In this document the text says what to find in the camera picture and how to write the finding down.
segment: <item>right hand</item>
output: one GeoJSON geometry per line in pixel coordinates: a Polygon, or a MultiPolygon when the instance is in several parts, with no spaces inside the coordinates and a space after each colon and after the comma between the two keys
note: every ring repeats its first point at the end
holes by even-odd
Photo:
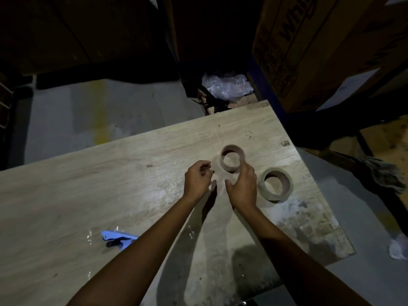
{"type": "Polygon", "coordinates": [[[241,160],[240,174],[235,185],[230,180],[225,180],[225,187],[230,203],[240,213],[248,208],[256,208],[256,174],[252,166],[241,160]]]}

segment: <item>brown tape roll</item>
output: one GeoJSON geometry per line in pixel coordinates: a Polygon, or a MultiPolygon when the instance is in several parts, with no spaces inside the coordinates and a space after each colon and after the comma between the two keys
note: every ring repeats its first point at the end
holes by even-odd
{"type": "Polygon", "coordinates": [[[245,160],[245,153],[241,147],[237,145],[227,145],[221,150],[220,165],[228,173],[239,173],[239,166],[229,166],[225,164],[224,158],[229,153],[237,153],[240,160],[245,160]]]}
{"type": "Polygon", "coordinates": [[[290,175],[280,168],[268,168],[258,177],[258,192],[266,200],[278,203],[288,199],[293,191],[293,180],[290,175]],[[269,177],[277,177],[282,183],[282,193],[274,194],[265,185],[265,180],[269,177]]]}

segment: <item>table top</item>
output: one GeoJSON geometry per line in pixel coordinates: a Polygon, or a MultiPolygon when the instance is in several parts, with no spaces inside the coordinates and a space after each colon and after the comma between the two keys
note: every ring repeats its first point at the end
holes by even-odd
{"type": "Polygon", "coordinates": [[[294,190],[263,213],[322,264],[354,253],[267,102],[217,113],[0,172],[0,304],[64,305],[118,252],[100,232],[141,235],[182,195],[184,173],[211,160],[217,198],[192,212],[144,305],[233,305],[279,284],[268,257],[232,210],[220,152],[240,146],[260,175],[280,167],[294,190]]]}

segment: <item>plastic wrap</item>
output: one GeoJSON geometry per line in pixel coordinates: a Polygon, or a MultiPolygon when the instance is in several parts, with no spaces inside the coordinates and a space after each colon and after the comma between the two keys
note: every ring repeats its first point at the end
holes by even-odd
{"type": "Polygon", "coordinates": [[[237,98],[254,91],[247,78],[242,75],[231,77],[208,76],[204,74],[202,85],[217,99],[236,101],[237,98]]]}

